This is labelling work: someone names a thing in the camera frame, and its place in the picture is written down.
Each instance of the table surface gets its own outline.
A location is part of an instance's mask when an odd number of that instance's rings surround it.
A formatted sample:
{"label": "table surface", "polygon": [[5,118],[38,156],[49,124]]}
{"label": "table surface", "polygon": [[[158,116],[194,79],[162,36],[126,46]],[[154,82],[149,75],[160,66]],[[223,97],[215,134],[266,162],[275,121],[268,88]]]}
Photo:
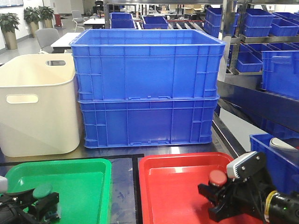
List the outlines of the table surface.
{"label": "table surface", "polygon": [[138,163],[147,155],[185,154],[200,152],[223,152],[231,154],[229,147],[236,146],[231,132],[218,118],[214,117],[212,142],[196,145],[166,145],[117,148],[86,148],[84,140],[67,154],[6,157],[0,152],[0,175],[4,176],[13,166],[29,161],[105,158],[112,163],[112,205],[110,224],[142,224],[141,192]]}
{"label": "table surface", "polygon": [[51,44],[51,47],[53,48],[59,48],[59,47],[69,47],[70,42],[75,39],[80,33],[66,33],[62,37],[60,37],[57,41]]}
{"label": "table surface", "polygon": [[105,19],[89,19],[84,22],[84,25],[105,24]]}

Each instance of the blue plastic crate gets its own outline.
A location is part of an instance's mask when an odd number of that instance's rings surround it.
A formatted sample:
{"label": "blue plastic crate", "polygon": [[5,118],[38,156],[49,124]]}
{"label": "blue plastic crate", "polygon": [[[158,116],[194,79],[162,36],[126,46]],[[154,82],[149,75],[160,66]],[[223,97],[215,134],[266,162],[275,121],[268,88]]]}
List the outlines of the blue plastic crate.
{"label": "blue plastic crate", "polygon": [[254,72],[262,69],[263,63],[250,52],[240,52],[236,63],[236,68],[240,72]]}
{"label": "blue plastic crate", "polygon": [[299,26],[287,20],[273,20],[270,34],[274,36],[296,36]]}
{"label": "blue plastic crate", "polygon": [[132,20],[133,15],[130,13],[110,13],[111,20]]}
{"label": "blue plastic crate", "polygon": [[[247,47],[247,45],[240,44],[239,52],[252,52],[252,50],[249,49],[249,48]],[[229,47],[229,53],[228,53],[228,66],[229,66],[229,64],[230,64],[230,60],[232,59],[232,53],[233,53],[233,46],[231,45],[231,46]]]}
{"label": "blue plastic crate", "polygon": [[85,147],[209,143],[218,98],[80,101]]}
{"label": "blue plastic crate", "polygon": [[111,20],[111,29],[136,29],[134,20]]}
{"label": "blue plastic crate", "polygon": [[261,9],[248,8],[245,13],[244,24],[248,27],[269,27],[275,15]]}
{"label": "blue plastic crate", "polygon": [[288,20],[288,21],[290,21],[290,22],[296,24],[297,26],[299,26],[299,19],[298,20],[297,19],[292,19],[292,20]]}
{"label": "blue plastic crate", "polygon": [[296,46],[291,46],[287,43],[268,43],[267,46],[273,50],[298,50]]}
{"label": "blue plastic crate", "polygon": [[249,49],[252,49],[252,53],[254,54],[254,56],[256,56],[260,60],[262,60],[262,51],[273,50],[262,43],[247,44],[246,46]]}
{"label": "blue plastic crate", "polygon": [[224,47],[197,30],[86,30],[71,43],[79,99],[215,97]]}
{"label": "blue plastic crate", "polygon": [[[209,21],[214,26],[221,25],[222,8],[206,8],[206,21]],[[235,14],[234,26],[238,23],[240,14]]]}
{"label": "blue plastic crate", "polygon": [[299,51],[263,52],[263,89],[299,99]]}
{"label": "blue plastic crate", "polygon": [[244,36],[247,37],[258,37],[258,36],[269,36],[269,32],[272,27],[249,27],[244,25],[243,30]]}
{"label": "blue plastic crate", "polygon": [[168,22],[163,16],[143,16],[143,29],[167,29]]}
{"label": "blue plastic crate", "polygon": [[273,14],[280,17],[280,18],[283,18],[285,20],[299,19],[299,15],[293,14],[293,13],[286,13],[286,12],[279,13],[279,12],[276,12],[276,13],[273,13]]}
{"label": "blue plastic crate", "polygon": [[[237,28],[237,26],[233,26],[232,30],[231,30],[231,35],[233,36],[235,34],[235,29]],[[211,24],[209,21],[205,21],[204,24],[204,30],[211,36],[218,38],[219,36],[219,32],[220,32],[220,26],[214,26],[213,24]]]}
{"label": "blue plastic crate", "polygon": [[270,134],[250,136],[251,151],[263,152],[267,158],[267,169],[278,191],[290,194],[299,191],[299,153],[287,153],[270,147]]}

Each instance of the crate handle hole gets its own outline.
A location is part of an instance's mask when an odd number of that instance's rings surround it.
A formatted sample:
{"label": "crate handle hole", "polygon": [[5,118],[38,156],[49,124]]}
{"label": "crate handle hole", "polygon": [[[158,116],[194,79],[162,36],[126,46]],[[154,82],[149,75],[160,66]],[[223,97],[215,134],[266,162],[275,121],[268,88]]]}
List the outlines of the crate handle hole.
{"label": "crate handle hole", "polygon": [[6,101],[9,104],[34,104],[38,102],[38,96],[35,94],[7,95]]}
{"label": "crate handle hole", "polygon": [[66,65],[66,62],[63,60],[46,61],[46,65],[48,65],[48,66],[64,66],[64,65]]}

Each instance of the office chair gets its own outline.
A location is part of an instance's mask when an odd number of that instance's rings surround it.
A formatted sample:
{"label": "office chair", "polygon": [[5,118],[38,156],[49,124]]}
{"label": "office chair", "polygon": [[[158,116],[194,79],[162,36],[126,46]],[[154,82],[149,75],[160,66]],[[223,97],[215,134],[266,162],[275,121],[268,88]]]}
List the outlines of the office chair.
{"label": "office chair", "polygon": [[60,38],[56,29],[39,29],[36,31],[36,38],[41,47],[39,54],[64,53],[64,49],[54,50],[51,47],[51,44]]}
{"label": "office chair", "polygon": [[85,18],[82,17],[80,11],[73,10],[71,14],[73,16],[73,21],[76,23],[75,32],[77,31],[77,28],[82,28],[83,30],[85,30],[84,27]]}

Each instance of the red plastic tray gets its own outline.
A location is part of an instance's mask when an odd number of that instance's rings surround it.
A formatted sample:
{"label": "red plastic tray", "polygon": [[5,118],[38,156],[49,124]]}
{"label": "red plastic tray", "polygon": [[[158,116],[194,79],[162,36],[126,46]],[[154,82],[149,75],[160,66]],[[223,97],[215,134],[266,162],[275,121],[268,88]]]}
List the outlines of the red plastic tray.
{"label": "red plastic tray", "polygon": [[[198,193],[197,185],[208,183],[211,170],[226,171],[233,159],[223,153],[152,155],[139,164],[143,224],[216,224],[209,219],[212,205]],[[239,215],[220,224],[262,224],[249,215]]]}

